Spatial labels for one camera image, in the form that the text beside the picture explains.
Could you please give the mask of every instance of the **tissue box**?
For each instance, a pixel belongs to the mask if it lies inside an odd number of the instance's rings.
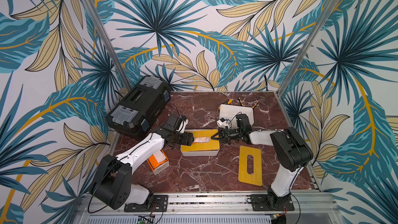
[[[170,166],[169,159],[163,150],[155,152],[147,159],[147,162],[155,175],[159,174],[161,171]]]
[[[194,138],[211,137],[218,130],[193,130]],[[181,153],[184,157],[200,157],[200,156],[216,156],[220,151],[220,142],[218,140],[210,140],[207,143],[192,143],[191,146],[181,146]]]

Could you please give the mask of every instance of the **orange tissue box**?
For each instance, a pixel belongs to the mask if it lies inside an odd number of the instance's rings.
[[[159,174],[161,171],[170,166],[169,159],[163,150],[155,152],[147,159],[147,162],[155,175]]]

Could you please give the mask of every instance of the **black cable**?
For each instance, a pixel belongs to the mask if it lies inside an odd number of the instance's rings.
[[[173,113],[173,108],[174,108],[174,107],[175,107],[175,108],[176,108],[176,110],[177,110],[178,117],[180,117],[180,116],[181,116],[181,115],[180,115],[180,112],[178,111],[178,108],[177,108],[176,106],[173,106],[173,107],[172,107],[172,111],[170,112],[170,114],[172,114],[172,113]]]
[[[105,179],[105,177],[108,176],[108,173],[113,169],[113,167],[115,167],[116,164],[117,164],[117,163],[114,163],[114,164],[105,172],[105,175],[102,177],[102,179],[101,179],[101,181],[99,182],[98,186],[96,187],[96,189],[94,189],[93,193],[91,194],[90,201],[88,202],[88,206],[87,206],[87,212],[88,212],[89,214],[94,214],[94,213],[96,213],[96,212],[98,212],[98,211],[103,210],[104,208],[106,208],[106,207],[108,206],[108,205],[105,205],[105,207],[100,208],[100,209],[98,209],[98,210],[96,210],[96,211],[94,211],[94,212],[91,212],[91,211],[90,211],[90,204],[91,204],[91,200],[93,199],[94,194],[96,193],[98,187],[101,185],[102,181]]]
[[[235,116],[233,116],[232,119],[229,120],[229,123],[228,123],[228,124],[230,124],[231,121],[232,121],[233,119],[235,119],[235,117],[236,117],[238,114],[240,114],[240,113],[242,113],[242,112],[238,112],[237,114],[235,114]]]
[[[292,195],[292,197],[294,197],[294,198],[296,199],[296,201],[297,201],[297,203],[298,203],[298,219],[297,219],[297,221],[296,221],[296,223],[295,223],[295,224],[297,224],[297,223],[299,222],[300,216],[301,216],[301,207],[300,207],[300,203],[299,203],[299,201],[297,200],[297,198],[296,198],[293,194],[291,194],[291,195]]]
[[[157,204],[159,204],[161,207],[162,207],[162,216],[160,217],[160,219],[158,220],[158,221],[156,221],[156,223],[155,224],[158,224],[158,222],[162,219],[162,217],[163,217],[163,212],[164,212],[164,209],[163,209],[163,205],[162,204],[160,204],[160,203],[158,203],[158,202],[156,202]]]

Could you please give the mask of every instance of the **marble tabletop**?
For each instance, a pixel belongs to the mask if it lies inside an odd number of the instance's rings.
[[[172,92],[170,102],[153,127],[166,120],[174,105],[181,115],[188,118],[186,129],[216,129],[219,105],[229,99],[233,100],[232,105],[240,105],[239,97],[244,106],[251,107],[259,102],[253,109],[254,130],[287,127],[273,92]],[[120,135],[114,155],[130,149],[137,143],[137,140]],[[262,186],[238,181],[239,149],[242,145],[261,149]],[[154,175],[148,164],[144,162],[133,174],[132,183],[140,184],[155,192],[266,190],[279,168],[272,146],[247,145],[242,141],[232,142],[231,145],[220,144],[220,151],[214,157],[184,157],[179,145],[167,146],[164,152],[169,158],[170,167]],[[293,189],[314,189],[306,169],[297,177]]]

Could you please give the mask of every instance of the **tropical leaf wallpaper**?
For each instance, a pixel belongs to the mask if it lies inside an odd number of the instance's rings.
[[[92,3],[132,85],[262,91],[281,85],[327,1]],[[336,2],[282,96],[347,223],[398,223],[397,2]],[[127,90],[80,0],[0,4],[0,224],[69,224]]]
[[[261,91],[279,87],[326,1],[112,0],[98,12],[132,84],[152,74],[174,90]]]
[[[80,0],[0,5],[0,223],[71,223],[126,90]]]
[[[346,223],[398,223],[398,0],[343,1],[283,102]]]

